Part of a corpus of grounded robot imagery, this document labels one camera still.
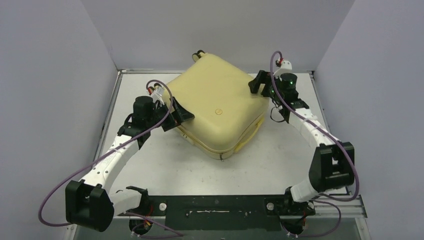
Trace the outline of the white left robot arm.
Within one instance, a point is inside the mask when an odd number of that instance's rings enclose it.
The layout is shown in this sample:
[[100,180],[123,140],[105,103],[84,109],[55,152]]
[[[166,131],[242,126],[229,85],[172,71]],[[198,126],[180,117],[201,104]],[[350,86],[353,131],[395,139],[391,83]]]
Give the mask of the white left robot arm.
[[65,217],[76,224],[98,232],[105,231],[113,218],[130,210],[145,214],[150,207],[148,191],[128,186],[115,193],[111,187],[124,166],[144,145],[151,131],[169,131],[195,115],[183,108],[175,97],[170,103],[159,98],[139,96],[133,112],[119,128],[108,152],[79,181],[71,180],[65,188]]

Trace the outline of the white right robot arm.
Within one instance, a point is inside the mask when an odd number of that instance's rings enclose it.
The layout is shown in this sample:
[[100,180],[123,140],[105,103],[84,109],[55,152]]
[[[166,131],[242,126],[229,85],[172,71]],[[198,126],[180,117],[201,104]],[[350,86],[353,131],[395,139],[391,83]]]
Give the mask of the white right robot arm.
[[272,76],[260,70],[248,83],[252,94],[270,98],[283,120],[293,126],[314,149],[308,174],[300,183],[290,186],[283,199],[284,210],[295,214],[307,202],[328,190],[355,183],[355,149],[350,142],[341,142],[316,119],[296,89],[298,77],[293,73]]

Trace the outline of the yellow suitcase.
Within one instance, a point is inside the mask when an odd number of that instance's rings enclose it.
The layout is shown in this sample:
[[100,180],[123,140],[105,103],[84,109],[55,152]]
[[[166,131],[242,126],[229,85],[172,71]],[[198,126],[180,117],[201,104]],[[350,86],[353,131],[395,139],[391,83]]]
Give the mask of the yellow suitcase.
[[166,85],[163,100],[176,101],[194,119],[177,130],[209,157],[224,160],[237,153],[257,133],[270,101],[252,94],[253,76],[224,59],[202,50],[192,54],[194,64]]

